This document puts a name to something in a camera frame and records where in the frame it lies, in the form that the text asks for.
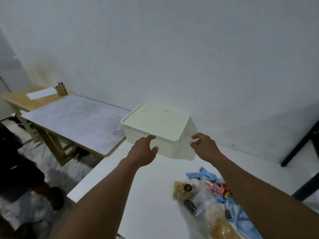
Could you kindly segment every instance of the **pen holder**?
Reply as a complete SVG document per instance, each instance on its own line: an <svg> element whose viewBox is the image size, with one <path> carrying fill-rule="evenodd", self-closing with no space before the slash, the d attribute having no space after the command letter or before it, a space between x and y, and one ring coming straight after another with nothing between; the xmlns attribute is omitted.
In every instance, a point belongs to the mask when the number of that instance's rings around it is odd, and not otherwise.
<svg viewBox="0 0 319 239"><path fill-rule="evenodd" d="M64 85L62 85L62 86L56 86L55 89L56 89L56 91L57 91L57 93L58 93L59 96L66 96L66 95L68 94L68 93L66 92L66 89L65 89Z"/></svg>

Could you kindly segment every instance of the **black chair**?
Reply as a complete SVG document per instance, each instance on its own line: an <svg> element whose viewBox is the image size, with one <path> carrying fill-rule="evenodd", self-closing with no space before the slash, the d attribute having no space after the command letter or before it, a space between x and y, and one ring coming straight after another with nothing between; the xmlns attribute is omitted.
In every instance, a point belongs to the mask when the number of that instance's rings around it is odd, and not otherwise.
<svg viewBox="0 0 319 239"><path fill-rule="evenodd" d="M295 148L288 154L288 156L281 162L281 167L286 166L293 157L305 146L305 144L311 140L312 144L319 158L319 121L310 129L310 131L300 140ZM315 193L319 189L319 173L313 176L308 182L306 182L300 189L298 189L292 197L303 201L310 195Z"/></svg>

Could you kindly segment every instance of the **black table leg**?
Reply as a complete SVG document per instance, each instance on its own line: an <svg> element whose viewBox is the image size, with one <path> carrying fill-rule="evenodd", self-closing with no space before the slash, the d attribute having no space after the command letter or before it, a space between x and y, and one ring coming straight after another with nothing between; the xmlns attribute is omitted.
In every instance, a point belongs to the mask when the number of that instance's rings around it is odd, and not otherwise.
<svg viewBox="0 0 319 239"><path fill-rule="evenodd" d="M313 176L307 183L298 189L292 197L303 201L319 189L319 173Z"/></svg>
<svg viewBox="0 0 319 239"><path fill-rule="evenodd" d="M319 130L319 121L310 129L310 131L300 140L300 142L294 147L294 149L288 154L288 156L281 162L281 167L286 166L290 160L305 146L305 144L310 140L313 132Z"/></svg>

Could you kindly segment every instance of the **tabletop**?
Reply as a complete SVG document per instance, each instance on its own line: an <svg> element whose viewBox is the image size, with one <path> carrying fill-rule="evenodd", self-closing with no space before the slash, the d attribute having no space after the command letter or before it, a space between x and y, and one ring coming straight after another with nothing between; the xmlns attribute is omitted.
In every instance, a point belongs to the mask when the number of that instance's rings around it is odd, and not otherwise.
<svg viewBox="0 0 319 239"><path fill-rule="evenodd" d="M35 100L30 100L30 98L27 96L28 93L36 92L43 89L46 88L42 86L35 86L25 91L13 92L3 95L2 98L11 105L26 112L32 111L34 109L37 109L41 106L44 106L46 104L49 104L62 98L61 96L58 96L58 94L54 94L46 97L41 97Z"/></svg>
<svg viewBox="0 0 319 239"><path fill-rule="evenodd" d="M126 140L104 158L67 196L78 202L90 189L108 175L127 156L132 144ZM279 164L245 153L218 146L223 154L254 176L274 185L286 193L293 193L310 177L293 168L282 169ZM172 199L174 181L187 181L186 172L206 170L220 173L209 163L199 159L169 159L157 154L155 160L138 170L118 233L125 238L202 238L198 223L184 206Z"/></svg>
<svg viewBox="0 0 319 239"><path fill-rule="evenodd" d="M125 137L121 120L127 114L122 108L68 95L22 117L105 157Z"/></svg>

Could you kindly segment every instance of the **hand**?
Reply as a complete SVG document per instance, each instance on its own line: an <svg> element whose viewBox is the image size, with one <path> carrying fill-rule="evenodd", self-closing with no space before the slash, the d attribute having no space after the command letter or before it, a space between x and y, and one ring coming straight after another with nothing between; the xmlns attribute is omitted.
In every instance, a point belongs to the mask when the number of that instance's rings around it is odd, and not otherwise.
<svg viewBox="0 0 319 239"><path fill-rule="evenodd" d="M138 167L146 166L150 164L159 150L158 147L154 147L152 150L150 149L151 140L155 139L156 136L149 135L145 138L140 138L135 142L127 158L130 161L133 161Z"/></svg>
<svg viewBox="0 0 319 239"><path fill-rule="evenodd" d="M190 146L194 149L195 153L206 162L215 163L223 155L218 149L214 140L201 132L194 134L192 139L199 140L189 142Z"/></svg>

